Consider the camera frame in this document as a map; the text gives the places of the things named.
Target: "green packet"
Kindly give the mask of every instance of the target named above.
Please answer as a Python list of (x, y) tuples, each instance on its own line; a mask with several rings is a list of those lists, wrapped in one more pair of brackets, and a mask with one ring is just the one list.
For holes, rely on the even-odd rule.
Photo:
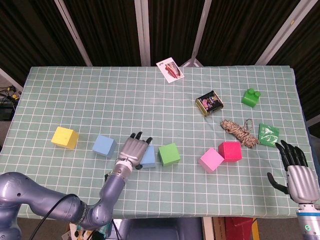
[(275, 147), (278, 138), (279, 128), (260, 123), (258, 137), (260, 144)]

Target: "yellow cube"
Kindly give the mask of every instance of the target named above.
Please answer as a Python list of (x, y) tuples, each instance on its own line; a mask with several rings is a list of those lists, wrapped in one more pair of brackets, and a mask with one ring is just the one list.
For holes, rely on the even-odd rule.
[(78, 141), (78, 133), (75, 130), (58, 126), (51, 142), (60, 147), (74, 149)]

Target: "black curtain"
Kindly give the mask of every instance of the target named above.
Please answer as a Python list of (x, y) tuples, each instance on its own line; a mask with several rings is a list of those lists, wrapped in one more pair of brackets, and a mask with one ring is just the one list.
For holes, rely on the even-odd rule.
[(84, 66), (53, 0), (0, 1), (0, 68), (22, 86), (33, 66)]
[(299, 0), (213, 0), (197, 59), (204, 66), (254, 65)]
[[(297, 26), (269, 65), (290, 65), (306, 120), (320, 114), (320, 1)], [(320, 127), (310, 128), (320, 138)]]
[(64, 0), (94, 66), (141, 66), (133, 0)]
[(204, 0), (148, 0), (151, 66), (191, 58)]

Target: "rope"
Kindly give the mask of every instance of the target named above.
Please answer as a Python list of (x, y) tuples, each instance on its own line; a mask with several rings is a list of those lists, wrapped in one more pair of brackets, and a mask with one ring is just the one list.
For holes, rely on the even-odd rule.
[[(251, 121), (251, 128), (248, 128), (248, 120)], [(227, 132), (234, 135), (242, 145), (247, 146), (248, 148), (254, 147), (256, 144), (259, 144), (259, 140), (250, 135), (250, 130), (253, 128), (253, 120), (247, 119), (243, 126), (239, 126), (233, 121), (223, 120), (221, 122), (221, 127)]]

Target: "tin can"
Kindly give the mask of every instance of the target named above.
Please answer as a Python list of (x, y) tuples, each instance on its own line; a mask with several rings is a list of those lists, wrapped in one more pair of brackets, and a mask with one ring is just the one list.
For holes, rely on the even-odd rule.
[(195, 100), (195, 104), (200, 109), (202, 115), (205, 117), (212, 112), (224, 107), (223, 102), (213, 90), (201, 97), (198, 97)]

